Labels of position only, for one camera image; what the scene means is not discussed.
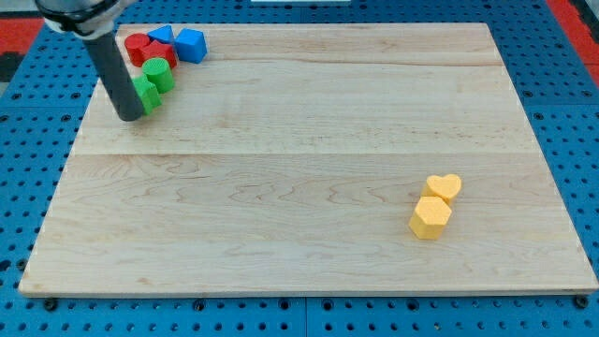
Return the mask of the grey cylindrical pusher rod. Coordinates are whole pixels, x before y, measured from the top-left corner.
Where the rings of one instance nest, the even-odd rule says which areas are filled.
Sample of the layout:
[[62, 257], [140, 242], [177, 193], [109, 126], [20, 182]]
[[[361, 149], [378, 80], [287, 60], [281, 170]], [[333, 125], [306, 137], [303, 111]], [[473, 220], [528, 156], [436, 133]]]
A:
[[139, 119], [144, 107], [116, 44], [108, 32], [96, 39], [84, 40], [83, 45], [93, 61], [118, 117], [125, 122]]

